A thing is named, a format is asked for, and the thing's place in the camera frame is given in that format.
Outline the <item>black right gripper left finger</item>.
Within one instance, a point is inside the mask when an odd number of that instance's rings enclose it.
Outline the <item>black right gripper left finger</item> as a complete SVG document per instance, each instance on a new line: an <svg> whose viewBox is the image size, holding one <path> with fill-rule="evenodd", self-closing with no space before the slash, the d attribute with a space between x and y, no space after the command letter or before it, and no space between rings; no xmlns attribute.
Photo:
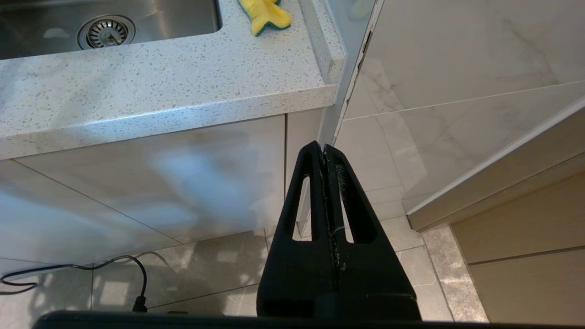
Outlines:
<svg viewBox="0 0 585 329"><path fill-rule="evenodd" d="M300 149L258 288L259 316L312 317L319 298L335 290L323 169L324 155L318 142L312 141ZM312 239L295 241L296 218L306 180Z"/></svg>

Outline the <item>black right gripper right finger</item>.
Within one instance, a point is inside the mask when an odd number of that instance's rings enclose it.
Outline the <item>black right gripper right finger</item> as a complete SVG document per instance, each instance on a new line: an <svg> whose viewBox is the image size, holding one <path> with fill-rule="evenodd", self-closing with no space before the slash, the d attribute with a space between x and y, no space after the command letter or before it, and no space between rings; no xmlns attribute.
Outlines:
<svg viewBox="0 0 585 329"><path fill-rule="evenodd" d="M325 148L328 231L343 316L419 320L416 293L347 157Z"/></svg>

